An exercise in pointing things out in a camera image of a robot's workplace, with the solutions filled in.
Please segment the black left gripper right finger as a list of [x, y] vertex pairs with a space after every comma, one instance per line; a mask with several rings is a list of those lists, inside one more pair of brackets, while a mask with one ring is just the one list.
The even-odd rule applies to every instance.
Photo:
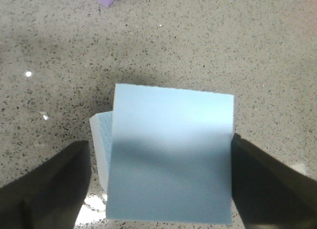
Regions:
[[317, 182], [234, 134], [232, 196], [247, 229], [315, 229]]

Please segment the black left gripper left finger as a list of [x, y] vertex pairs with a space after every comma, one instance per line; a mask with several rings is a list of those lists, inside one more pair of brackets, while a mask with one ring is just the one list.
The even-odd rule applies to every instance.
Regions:
[[76, 141], [0, 189], [2, 229], [72, 229], [91, 178], [88, 141]]

